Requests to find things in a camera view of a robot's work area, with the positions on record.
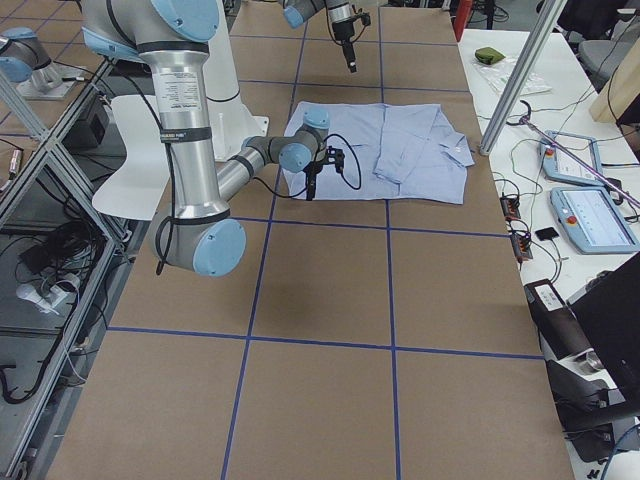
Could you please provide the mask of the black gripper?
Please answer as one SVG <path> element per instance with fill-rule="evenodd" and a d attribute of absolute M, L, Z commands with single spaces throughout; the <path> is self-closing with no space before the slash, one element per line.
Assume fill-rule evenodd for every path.
<path fill-rule="evenodd" d="M 316 196 L 317 175 L 326 164 L 326 149 L 317 152 L 311 162 L 303 169 L 305 173 L 305 200 L 312 201 Z"/>
<path fill-rule="evenodd" d="M 340 21 L 328 19 L 330 37 L 334 43 L 341 46 L 347 67 L 351 73 L 357 72 L 356 55 L 353 47 L 356 38 L 354 24 L 358 17 L 349 17 Z"/>

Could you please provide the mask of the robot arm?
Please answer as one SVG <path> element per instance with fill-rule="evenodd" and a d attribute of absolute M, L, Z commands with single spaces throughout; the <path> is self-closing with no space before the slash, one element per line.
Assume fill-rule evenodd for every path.
<path fill-rule="evenodd" d="M 368 12 L 357 9 L 350 1 L 344 0 L 294 0 L 283 2 L 284 17 L 292 29 L 296 29 L 319 12 L 324 12 L 332 41 L 342 49 L 347 68 L 357 72 L 354 44 L 359 37 L 355 23 L 360 21 L 363 29 L 371 25 Z"/>
<path fill-rule="evenodd" d="M 158 265 L 220 277 L 240 262 L 243 226 L 228 199 L 270 163 L 297 173 L 325 161 L 329 113 L 310 107 L 291 136 L 250 137 L 223 168 L 215 166 L 203 68 L 209 42 L 226 24 L 216 1 L 85 1 L 83 35 L 95 53 L 151 69 L 171 179 L 171 203 L 152 221 Z"/>

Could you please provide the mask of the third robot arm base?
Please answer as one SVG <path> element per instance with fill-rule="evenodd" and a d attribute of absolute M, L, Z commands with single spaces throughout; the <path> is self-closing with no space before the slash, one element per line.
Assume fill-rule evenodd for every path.
<path fill-rule="evenodd" d="M 1 72 L 29 100 L 60 100 L 84 81 L 78 67 L 53 62 L 36 33 L 14 27 L 1 33 Z"/>

